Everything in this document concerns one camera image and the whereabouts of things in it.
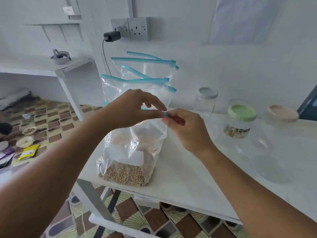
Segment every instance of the jar lid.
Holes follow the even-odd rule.
[[[256,119],[256,111],[245,105],[235,104],[228,108],[228,115],[235,120],[252,122]]]
[[[289,107],[272,105],[267,107],[267,110],[274,118],[284,122],[296,122],[299,118],[298,112],[292,110]]]
[[[198,89],[197,97],[199,99],[215,99],[218,97],[218,91],[209,87],[201,87]]]

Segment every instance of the pink lid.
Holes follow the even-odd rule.
[[[296,122],[299,117],[298,112],[281,105],[272,105],[267,110],[274,118],[284,122]]]

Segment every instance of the plug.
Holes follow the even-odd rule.
[[[112,31],[103,34],[103,37],[106,42],[114,42],[121,38],[121,34],[119,31]]]

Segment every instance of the person's left hand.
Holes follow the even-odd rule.
[[[157,110],[142,110],[143,103],[148,108],[153,105]],[[163,118],[163,111],[167,109],[158,97],[151,93],[140,89],[130,89],[105,106],[103,110],[107,113],[106,119],[111,128],[117,129],[131,127],[146,119]]]

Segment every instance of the forearm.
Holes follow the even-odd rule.
[[[106,112],[101,109],[83,121],[0,188],[0,237],[39,237],[44,232],[89,156],[111,130],[103,118]]]
[[[252,179],[218,149],[197,156],[251,237],[316,237],[313,220]]]

